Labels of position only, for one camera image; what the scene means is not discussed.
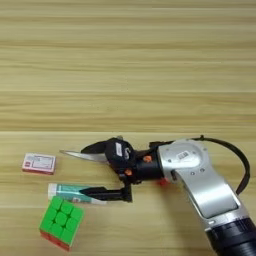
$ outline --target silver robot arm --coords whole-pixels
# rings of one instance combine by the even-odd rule
[[[256,255],[255,226],[236,193],[214,170],[203,144],[177,140],[159,146],[158,159],[166,179],[184,184],[218,255]]]

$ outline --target robotic arm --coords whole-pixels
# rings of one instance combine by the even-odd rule
[[[236,193],[213,168],[207,148],[198,140],[208,140],[236,153],[246,174]],[[250,165],[234,145],[216,139],[182,139],[150,143],[150,149],[135,151],[122,138],[111,138],[84,148],[81,153],[62,151],[87,160],[106,162],[124,183],[124,188],[84,189],[81,193],[99,200],[132,201],[131,184],[165,178],[181,181],[197,211],[213,249],[219,256],[256,256],[256,227],[239,200],[250,178]]]

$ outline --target toothpaste tube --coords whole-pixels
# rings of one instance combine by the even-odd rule
[[[90,188],[89,186],[77,186],[67,184],[50,183],[48,186],[48,198],[52,199],[54,196],[60,196],[65,200],[71,202],[85,202],[90,204],[106,204],[106,201],[101,201],[84,194],[79,191]]]

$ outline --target label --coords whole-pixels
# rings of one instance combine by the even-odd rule
[[[122,145],[118,142],[116,142],[116,154],[121,157],[123,156]]]
[[[188,156],[189,156],[189,152],[188,151],[183,151],[183,152],[181,152],[177,155],[177,158],[179,160],[183,160],[184,158],[187,158]]]
[[[54,159],[52,159],[51,157],[35,156],[32,167],[51,170],[53,166],[53,161]]]

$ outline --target small box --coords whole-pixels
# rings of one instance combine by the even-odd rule
[[[55,170],[56,157],[27,153],[23,162],[22,170],[52,175]]]

